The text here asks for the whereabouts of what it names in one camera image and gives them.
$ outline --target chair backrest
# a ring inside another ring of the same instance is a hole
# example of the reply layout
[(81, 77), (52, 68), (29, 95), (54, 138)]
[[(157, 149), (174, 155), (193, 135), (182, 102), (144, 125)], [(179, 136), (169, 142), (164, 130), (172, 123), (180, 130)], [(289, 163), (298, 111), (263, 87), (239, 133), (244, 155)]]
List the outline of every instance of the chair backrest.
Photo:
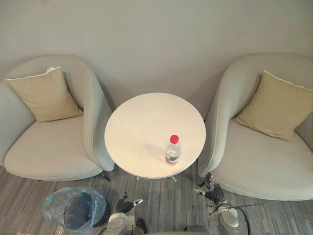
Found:
[[(225, 97), (230, 118), (251, 101), (264, 70), (295, 85), (313, 89), (313, 61), (310, 58), (290, 53), (261, 53), (239, 59), (227, 69), (220, 87), (220, 97)], [(295, 130), (311, 149), (312, 120), (311, 113)]]
[(92, 78), (92, 71), (87, 63), (74, 55), (45, 55), (33, 58), (13, 68), (5, 79), (42, 74), (49, 67), (62, 68), (68, 89), (83, 109), (84, 79)]

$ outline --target plastic bag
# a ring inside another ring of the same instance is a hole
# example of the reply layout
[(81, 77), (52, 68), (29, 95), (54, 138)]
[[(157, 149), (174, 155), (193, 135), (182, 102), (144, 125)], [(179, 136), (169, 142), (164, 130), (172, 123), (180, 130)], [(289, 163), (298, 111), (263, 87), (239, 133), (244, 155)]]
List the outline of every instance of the plastic bag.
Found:
[(62, 188), (44, 202), (44, 218), (68, 231), (86, 232), (100, 226), (111, 212), (104, 196), (93, 187)]

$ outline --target round table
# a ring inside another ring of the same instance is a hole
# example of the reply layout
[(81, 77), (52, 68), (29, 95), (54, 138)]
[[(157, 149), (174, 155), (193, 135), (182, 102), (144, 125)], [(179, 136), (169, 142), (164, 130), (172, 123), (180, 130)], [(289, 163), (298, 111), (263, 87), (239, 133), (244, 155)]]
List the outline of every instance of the round table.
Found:
[[(176, 164), (165, 161), (165, 147), (178, 135), (181, 154)], [(114, 162), (126, 172), (149, 179), (174, 176), (187, 169), (201, 153), (205, 126), (188, 101), (166, 93), (142, 94), (121, 104), (104, 133)]]

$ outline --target gray wall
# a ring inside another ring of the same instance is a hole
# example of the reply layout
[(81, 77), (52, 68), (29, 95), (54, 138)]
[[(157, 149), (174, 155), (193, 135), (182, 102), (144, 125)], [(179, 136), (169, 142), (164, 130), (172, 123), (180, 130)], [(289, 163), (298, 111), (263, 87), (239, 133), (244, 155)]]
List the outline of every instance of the gray wall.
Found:
[(237, 58), (313, 57), (312, 0), (1, 0), (0, 80), (19, 61), (76, 54), (116, 106), (148, 92), (189, 100), (203, 116)]

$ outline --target water bottle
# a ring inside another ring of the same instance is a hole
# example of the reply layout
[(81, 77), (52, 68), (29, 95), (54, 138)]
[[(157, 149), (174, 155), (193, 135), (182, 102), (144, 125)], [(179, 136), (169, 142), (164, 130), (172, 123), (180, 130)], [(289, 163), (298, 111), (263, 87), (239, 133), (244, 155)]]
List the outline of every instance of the water bottle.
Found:
[(166, 145), (165, 160), (169, 164), (175, 164), (180, 157), (180, 143), (177, 135), (172, 135)]

